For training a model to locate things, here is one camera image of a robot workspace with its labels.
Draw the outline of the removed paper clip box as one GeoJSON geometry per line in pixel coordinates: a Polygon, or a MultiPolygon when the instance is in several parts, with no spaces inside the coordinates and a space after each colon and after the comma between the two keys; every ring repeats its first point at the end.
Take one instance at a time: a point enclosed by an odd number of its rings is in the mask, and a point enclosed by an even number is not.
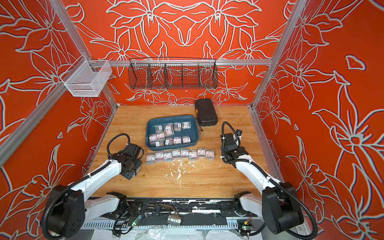
{"type": "Polygon", "coordinates": [[[165,151],[164,152],[164,162],[171,162],[172,160],[173,160],[172,151],[165,151]]]}
{"type": "Polygon", "coordinates": [[[214,150],[206,150],[206,159],[214,160],[215,159],[215,151],[214,150]]]}
{"type": "Polygon", "coordinates": [[[181,158],[181,152],[180,149],[174,149],[172,150],[172,159],[173,160],[179,160],[181,158]]]}
{"type": "Polygon", "coordinates": [[[181,152],[181,158],[182,159],[188,159],[189,158],[189,149],[188,148],[182,148],[180,149],[181,152]]]}
{"type": "Polygon", "coordinates": [[[206,158],[206,152],[207,152],[207,149],[206,148],[198,148],[198,158],[199,159],[205,159],[206,158]]]}
{"type": "Polygon", "coordinates": [[[156,154],[150,153],[146,155],[146,164],[153,165],[156,162],[156,154]]]}
{"type": "Polygon", "coordinates": [[[163,151],[155,152],[155,162],[160,163],[163,161],[164,161],[164,152],[163,151]]]}

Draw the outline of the blue plastic storage tray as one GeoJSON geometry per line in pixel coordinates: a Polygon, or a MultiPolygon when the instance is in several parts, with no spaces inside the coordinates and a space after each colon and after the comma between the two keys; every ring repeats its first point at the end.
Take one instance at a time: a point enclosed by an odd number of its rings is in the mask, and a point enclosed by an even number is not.
{"type": "Polygon", "coordinates": [[[147,122],[146,146],[152,151],[175,149],[178,147],[192,147],[200,139],[198,124],[192,115],[179,115],[162,118],[154,118],[147,122]],[[190,129],[183,130],[182,122],[191,122],[190,129]],[[191,142],[187,144],[173,144],[173,138],[189,136],[191,142]]]}

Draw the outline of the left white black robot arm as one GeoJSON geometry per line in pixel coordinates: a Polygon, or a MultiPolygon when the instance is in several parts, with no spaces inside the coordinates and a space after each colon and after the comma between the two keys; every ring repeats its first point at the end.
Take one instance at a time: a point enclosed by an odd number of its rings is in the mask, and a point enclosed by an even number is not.
{"type": "Polygon", "coordinates": [[[109,192],[104,197],[92,200],[91,196],[112,178],[121,175],[127,180],[135,177],[141,168],[144,149],[130,142],[126,133],[113,139],[126,137],[128,142],[117,153],[107,151],[108,159],[94,171],[67,185],[58,185],[50,192],[40,225],[48,240],[71,238],[83,226],[98,217],[128,221],[136,207],[127,203],[127,197],[118,192],[109,192]]]}

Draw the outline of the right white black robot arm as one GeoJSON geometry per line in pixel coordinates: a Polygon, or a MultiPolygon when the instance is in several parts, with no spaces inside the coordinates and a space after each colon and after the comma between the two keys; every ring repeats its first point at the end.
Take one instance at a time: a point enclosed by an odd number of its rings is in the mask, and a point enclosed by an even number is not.
{"type": "Polygon", "coordinates": [[[318,235],[318,224],[309,208],[298,198],[289,182],[281,182],[260,167],[241,145],[242,131],[235,130],[228,122],[222,123],[221,159],[242,172],[262,194],[259,200],[251,193],[241,193],[235,201],[241,213],[253,213],[263,221],[263,226],[273,234],[282,232],[300,239],[313,240],[318,235]],[[312,231],[307,235],[292,229],[304,223],[308,216],[312,231]]]}

